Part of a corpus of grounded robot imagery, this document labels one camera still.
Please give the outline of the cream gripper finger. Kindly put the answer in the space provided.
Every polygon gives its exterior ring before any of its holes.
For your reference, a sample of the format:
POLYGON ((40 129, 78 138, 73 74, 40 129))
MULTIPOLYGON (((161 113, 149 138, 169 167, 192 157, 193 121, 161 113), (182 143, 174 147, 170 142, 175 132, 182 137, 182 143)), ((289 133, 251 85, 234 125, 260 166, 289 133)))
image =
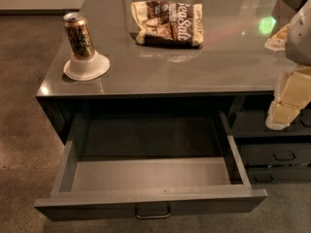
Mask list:
POLYGON ((285 49, 289 24, 282 27, 276 34, 270 37, 264 44, 268 50, 279 51, 285 49))
POLYGON ((297 65, 291 72, 282 72, 274 90, 265 125, 271 130, 288 127, 311 102, 311 67, 297 65))

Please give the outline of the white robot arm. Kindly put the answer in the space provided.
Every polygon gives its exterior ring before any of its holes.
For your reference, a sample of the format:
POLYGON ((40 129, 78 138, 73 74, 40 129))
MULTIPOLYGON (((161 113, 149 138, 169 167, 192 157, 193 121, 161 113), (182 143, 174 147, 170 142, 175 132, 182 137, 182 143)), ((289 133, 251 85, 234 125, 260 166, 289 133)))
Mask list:
POLYGON ((264 46, 273 51, 283 50, 296 64, 290 73, 281 73, 265 121, 269 129, 283 130, 311 102, 311 0, 264 46))

